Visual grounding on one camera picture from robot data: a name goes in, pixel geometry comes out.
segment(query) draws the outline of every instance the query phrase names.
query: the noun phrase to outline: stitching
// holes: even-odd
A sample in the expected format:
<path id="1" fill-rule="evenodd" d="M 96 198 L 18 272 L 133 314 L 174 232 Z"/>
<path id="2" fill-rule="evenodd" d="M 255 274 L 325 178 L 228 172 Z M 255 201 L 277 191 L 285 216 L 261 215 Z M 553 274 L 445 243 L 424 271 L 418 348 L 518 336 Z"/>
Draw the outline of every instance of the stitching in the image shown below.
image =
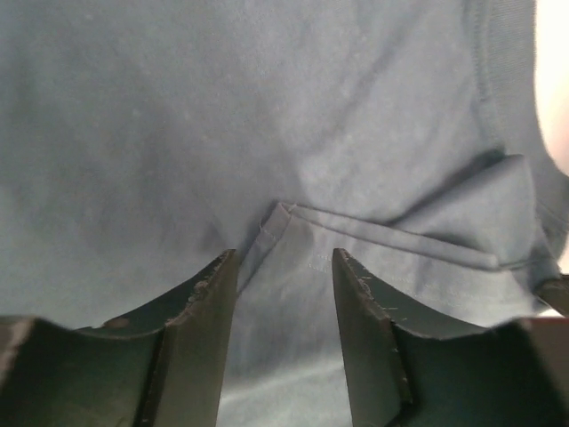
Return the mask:
<path id="1" fill-rule="evenodd" d="M 263 245 L 263 243 L 261 242 L 261 238 L 260 238 L 261 236 L 262 236 L 262 235 L 259 234 L 259 235 L 257 236 L 257 238 L 252 242 L 252 245 L 253 245 L 253 246 L 255 246 L 255 245 L 257 245 L 257 246 L 262 246 L 262 245 Z"/>
<path id="2" fill-rule="evenodd" d="M 405 282 L 409 285 L 415 285 L 415 282 L 413 282 L 412 280 L 409 280 L 406 278 L 395 278 L 394 276 L 389 275 L 389 274 L 383 274 L 382 273 L 381 278 L 386 278 L 386 280 L 389 280 L 389 281 L 392 281 L 395 283 L 396 282 Z M 432 286 L 432 285 L 429 285 L 427 283 L 422 283 L 421 285 L 424 286 L 426 289 L 438 290 L 438 291 L 442 290 L 440 287 Z M 487 302 L 487 303 L 493 303 L 493 304 L 497 304 L 497 303 L 503 304 L 504 302 L 506 302 L 508 305 L 515 305 L 518 303 L 515 301 L 508 301 L 506 299 L 506 297 L 502 297 L 501 299 L 496 300 L 495 298 L 483 297 L 481 295 L 473 295 L 473 294 L 462 293 L 462 292 L 456 293 L 456 292 L 453 292 L 453 289 L 458 287 L 456 283 L 447 283 L 447 285 L 449 286 L 449 288 L 445 289 L 444 292 L 445 292 L 445 294 L 449 294 L 452 296 L 467 297 L 467 298 L 474 300 L 474 301 Z M 419 300 L 422 299 L 422 300 L 434 301 L 434 302 L 445 301 L 444 295 L 441 295 L 440 297 L 434 297 L 434 296 L 429 296 L 429 295 L 425 295 L 425 294 L 417 294 L 412 290 L 402 290 L 402 289 L 397 289 L 397 290 L 399 292 L 403 292 L 404 294 L 408 294 L 410 296 L 417 297 Z M 465 302 L 445 302 L 445 303 L 451 307 L 464 307 L 465 305 L 467 305 Z"/>
<path id="3" fill-rule="evenodd" d="M 499 119 L 498 119 L 498 111 L 496 110 L 496 106 L 493 99 L 492 89 L 490 88 L 490 78 L 488 76 L 488 69 L 487 69 L 487 32 L 488 32 L 488 25 L 485 18 L 488 16 L 487 8 L 492 7 L 491 4 L 487 4 L 483 6 L 481 4 L 476 4 L 476 9 L 473 12 L 474 17 L 474 30 L 473 30 L 473 37 L 474 37 L 474 67 L 475 67 L 475 74 L 477 76 L 476 81 L 476 90 L 477 90 L 477 97 L 478 102 L 480 103 L 480 112 L 479 112 L 479 120 L 481 126 L 485 129 L 486 132 L 489 134 L 489 138 L 496 144 L 498 147 L 504 145 L 501 137 L 499 135 Z"/>
<path id="4" fill-rule="evenodd" d="M 278 241 L 278 238 L 275 237 L 275 235 L 269 233 L 268 231 L 266 231 L 265 229 L 263 229 L 262 227 L 260 228 L 260 230 L 265 233 L 267 236 L 269 236 L 270 238 L 272 238 L 274 241 Z"/>
<path id="5" fill-rule="evenodd" d="M 288 209 L 285 209 L 285 211 L 286 211 L 288 214 L 292 214 L 292 213 L 293 213 L 293 210 L 294 210 L 297 206 L 298 206 L 297 203 L 294 203 L 294 204 L 292 204 L 292 205 L 289 205 L 289 206 L 288 206 Z"/>
<path id="6" fill-rule="evenodd" d="M 286 224 L 284 225 L 284 227 L 282 228 L 282 234 L 281 236 L 283 236 L 285 234 L 285 232 L 288 230 L 288 227 L 291 223 L 291 218 L 292 216 L 289 216 L 286 220 Z M 259 258 L 259 262 L 257 263 L 257 265 L 252 269 L 252 271 L 250 272 L 249 277 L 247 278 L 247 280 L 245 282 L 243 282 L 243 284 L 241 286 L 237 285 L 237 299 L 239 299 L 239 297 L 241 296 L 241 294 L 244 292 L 244 290 L 249 286 L 249 284 L 251 283 L 251 279 L 252 277 L 256 274 L 256 272 L 259 270 L 259 267 L 265 262 L 265 259 L 267 258 L 267 256 L 275 249 L 275 247 L 279 244 L 279 239 L 277 239 L 275 236 L 273 236 L 271 233 L 269 233 L 268 231 L 266 231 L 265 229 L 263 229 L 262 226 L 259 226 L 259 230 L 260 231 L 264 231 L 267 235 L 271 236 L 274 239 L 274 245 L 270 245 L 269 247 L 261 247 L 260 250 L 261 252 L 261 258 Z M 258 242 L 259 237 L 261 236 L 261 234 L 259 234 L 257 236 L 257 238 L 255 239 L 255 241 L 257 242 L 257 244 L 260 246 L 260 243 Z"/>
<path id="7" fill-rule="evenodd" d="M 559 225 L 561 226 L 561 228 L 563 229 L 563 231 L 567 231 L 569 229 L 569 222 L 567 220 L 564 220 L 563 218 L 561 218 L 559 215 L 557 215 L 553 209 L 551 209 L 548 205 L 546 205 L 545 203 L 543 203 L 542 201 L 538 200 L 538 205 L 541 206 L 543 208 L 543 210 L 545 211 L 545 213 L 547 215 L 549 215 L 550 217 L 552 217 L 554 220 L 556 220 L 557 222 L 561 222 Z"/>
<path id="8" fill-rule="evenodd" d="M 325 273 L 325 274 L 330 274 L 329 270 L 318 268 L 311 263 L 309 263 L 308 266 L 312 270 L 319 271 L 319 272 Z M 390 279 L 394 282 L 403 281 L 403 282 L 408 283 L 410 285 L 413 284 L 413 282 L 409 279 L 395 278 L 395 277 L 390 276 L 390 275 L 382 275 L 382 276 L 386 277 L 387 279 Z M 439 303 L 443 302 L 445 304 L 445 306 L 455 308 L 455 309 L 458 309 L 460 307 L 468 307 L 469 306 L 469 304 L 467 302 L 449 302 L 445 299 L 444 295 L 441 295 L 440 297 L 434 297 L 434 296 L 429 296 L 429 295 L 425 295 L 425 294 L 417 294 L 411 290 L 402 290 L 402 289 L 397 289 L 397 290 L 399 292 L 402 292 L 403 294 L 406 294 L 412 298 L 415 298 L 419 302 L 421 302 L 421 301 L 430 301 L 430 302 L 439 302 Z M 509 306 L 516 306 L 516 305 L 519 305 L 519 303 L 521 303 L 521 300 L 508 301 L 505 298 L 502 298 L 500 300 L 495 300 L 493 298 L 481 298 L 479 295 L 476 296 L 476 295 L 471 295 L 471 294 L 454 294 L 454 293 L 450 293 L 450 292 L 448 294 L 452 294 L 452 295 L 458 296 L 458 297 L 467 297 L 471 300 L 485 302 L 487 305 L 489 304 L 492 306 L 509 307 Z"/>

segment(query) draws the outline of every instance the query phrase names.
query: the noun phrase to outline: black plastic part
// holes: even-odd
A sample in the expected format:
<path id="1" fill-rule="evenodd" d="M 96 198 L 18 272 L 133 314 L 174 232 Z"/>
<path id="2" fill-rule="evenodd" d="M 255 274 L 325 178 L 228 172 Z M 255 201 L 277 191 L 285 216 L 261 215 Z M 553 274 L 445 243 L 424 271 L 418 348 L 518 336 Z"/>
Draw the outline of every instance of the black plastic part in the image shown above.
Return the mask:
<path id="1" fill-rule="evenodd" d="M 346 251 L 333 272 L 354 426 L 565 426 L 569 346 L 551 344 L 567 341 L 567 320 L 484 330 L 395 291 Z"/>
<path id="2" fill-rule="evenodd" d="M 213 427 L 237 269 L 227 251 L 98 329 L 0 318 L 0 425 Z"/>
<path id="3" fill-rule="evenodd" d="M 536 294 L 559 314 L 569 316 L 569 276 L 544 282 Z"/>

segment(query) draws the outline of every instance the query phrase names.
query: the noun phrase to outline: t-shirt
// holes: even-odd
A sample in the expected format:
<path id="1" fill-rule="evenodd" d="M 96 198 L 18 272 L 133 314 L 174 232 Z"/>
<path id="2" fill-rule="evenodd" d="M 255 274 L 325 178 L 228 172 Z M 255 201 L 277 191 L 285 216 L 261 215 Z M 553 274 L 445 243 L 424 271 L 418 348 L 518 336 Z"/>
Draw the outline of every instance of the t-shirt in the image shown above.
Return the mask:
<path id="1" fill-rule="evenodd" d="M 244 257 L 220 426 L 348 426 L 331 255 L 481 326 L 558 275 L 520 0 L 0 3 L 0 312 L 97 326 Z"/>

